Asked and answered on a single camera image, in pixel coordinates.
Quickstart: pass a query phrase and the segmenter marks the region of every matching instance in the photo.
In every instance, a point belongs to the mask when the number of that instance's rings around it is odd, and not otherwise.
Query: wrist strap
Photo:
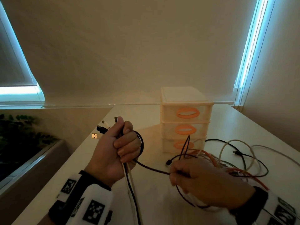
[[[97,184],[100,187],[111,191],[109,186],[94,178],[89,173],[81,170],[79,174],[81,177],[77,181],[66,202],[57,200],[48,212],[51,221],[56,225],[65,225],[67,223],[74,208],[88,186]]]
[[[257,186],[254,186],[254,188],[256,191],[244,205],[229,211],[230,214],[235,216],[238,225],[253,224],[268,199],[268,193],[266,191]]]

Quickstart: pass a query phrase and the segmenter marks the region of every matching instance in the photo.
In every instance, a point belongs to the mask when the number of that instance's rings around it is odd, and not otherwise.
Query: left hand
[[[123,129],[123,136],[116,139]],[[84,169],[104,184],[112,185],[124,177],[122,163],[128,162],[130,170],[136,165],[132,160],[140,154],[141,140],[132,131],[129,121],[118,117],[114,124],[98,141],[93,156]]]

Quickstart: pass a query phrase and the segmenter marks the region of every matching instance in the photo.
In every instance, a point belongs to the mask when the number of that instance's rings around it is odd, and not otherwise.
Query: right hand
[[[172,163],[170,181],[205,204],[229,210],[245,204],[254,194],[251,185],[215,168],[204,159],[182,159]]]

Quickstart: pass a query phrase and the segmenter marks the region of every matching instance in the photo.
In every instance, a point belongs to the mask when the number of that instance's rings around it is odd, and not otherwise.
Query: drawer
[[[207,135],[208,123],[171,124],[161,123],[161,137],[166,139],[201,139]]]
[[[200,105],[161,105],[161,121],[175,123],[201,123],[209,122],[213,102]]]
[[[202,139],[190,139],[189,149],[200,149],[204,148],[205,138]],[[180,154],[182,147],[185,143],[185,140],[168,140],[168,139],[161,139],[162,144],[161,148],[164,153],[174,153]]]

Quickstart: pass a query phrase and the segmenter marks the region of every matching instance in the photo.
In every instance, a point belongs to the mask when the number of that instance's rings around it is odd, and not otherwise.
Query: wall
[[[243,114],[300,151],[300,0],[276,0]]]
[[[44,131],[66,141],[73,153],[111,108],[65,108],[2,110],[0,113],[31,115],[40,120],[38,131]]]
[[[232,101],[256,0],[1,0],[47,105]]]

